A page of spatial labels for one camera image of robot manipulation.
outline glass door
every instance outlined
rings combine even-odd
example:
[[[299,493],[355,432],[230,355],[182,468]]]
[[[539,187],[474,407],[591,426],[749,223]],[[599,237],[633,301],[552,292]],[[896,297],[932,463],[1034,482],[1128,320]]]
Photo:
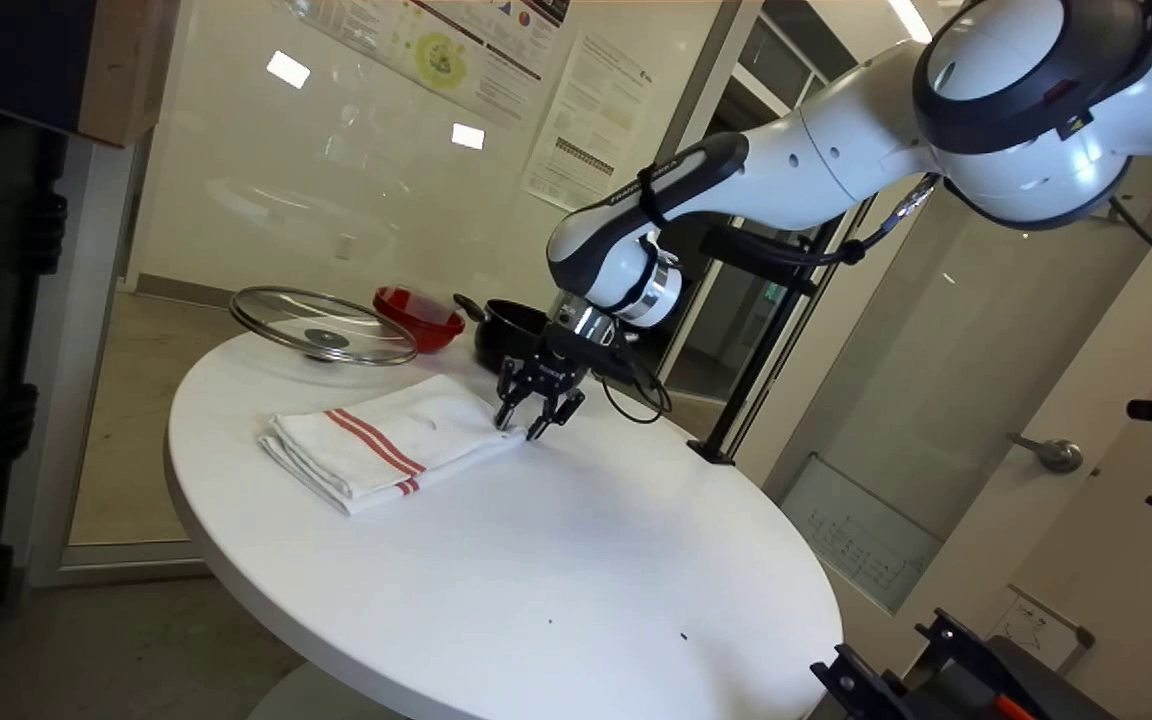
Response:
[[[829,72],[797,43],[801,32],[807,32],[807,19],[785,16],[785,4],[759,13],[707,131],[770,124],[829,83]],[[785,301],[778,286],[700,257],[697,245],[702,232],[702,221],[683,221],[664,232],[664,245],[680,251],[693,286],[683,292],[683,314],[655,355],[674,402],[670,419],[697,438],[712,432],[752,349]]]

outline red object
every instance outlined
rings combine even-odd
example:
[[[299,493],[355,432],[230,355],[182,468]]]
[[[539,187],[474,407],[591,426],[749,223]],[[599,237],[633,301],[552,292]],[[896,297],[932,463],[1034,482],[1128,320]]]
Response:
[[[415,351],[439,351],[464,334],[464,320],[454,317],[454,308],[415,297],[406,287],[378,287],[373,297],[373,308],[397,320],[399,330],[406,330],[415,341]]]
[[[997,720],[1031,720],[1024,703],[1015,703],[1012,697],[997,697],[993,700],[993,717]]]

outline wall outlet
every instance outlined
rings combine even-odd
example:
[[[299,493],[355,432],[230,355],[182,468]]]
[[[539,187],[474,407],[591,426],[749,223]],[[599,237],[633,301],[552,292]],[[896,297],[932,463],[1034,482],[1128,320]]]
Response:
[[[1019,590],[1007,590],[1004,638],[1051,672],[1064,672],[1083,647],[1093,647],[1086,628],[1066,624]]]

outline red stripe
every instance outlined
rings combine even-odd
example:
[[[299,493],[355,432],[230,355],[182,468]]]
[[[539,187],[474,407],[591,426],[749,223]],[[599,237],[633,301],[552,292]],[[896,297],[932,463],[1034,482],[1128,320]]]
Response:
[[[397,471],[415,476],[412,463],[403,463],[399,456],[387,456],[387,450],[385,450],[373,432],[355,428],[346,417],[326,413],[326,419],[339,426],[346,438],[365,441],[365,444],[367,444],[385,463],[390,463]]]
[[[353,417],[346,407],[336,407],[344,419],[353,419],[358,432],[373,432],[376,444],[385,444],[397,461],[412,463],[415,471],[424,471],[424,463],[415,463],[406,454],[399,454],[376,426]]]

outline white towel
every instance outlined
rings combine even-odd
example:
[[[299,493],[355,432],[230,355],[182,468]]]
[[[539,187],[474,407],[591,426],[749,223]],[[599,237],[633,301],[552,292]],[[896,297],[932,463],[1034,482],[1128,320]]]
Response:
[[[346,517],[415,495],[513,444],[515,438],[497,432],[491,403],[453,378],[428,378],[353,407],[273,417],[259,438],[259,450],[276,463],[322,488]]]

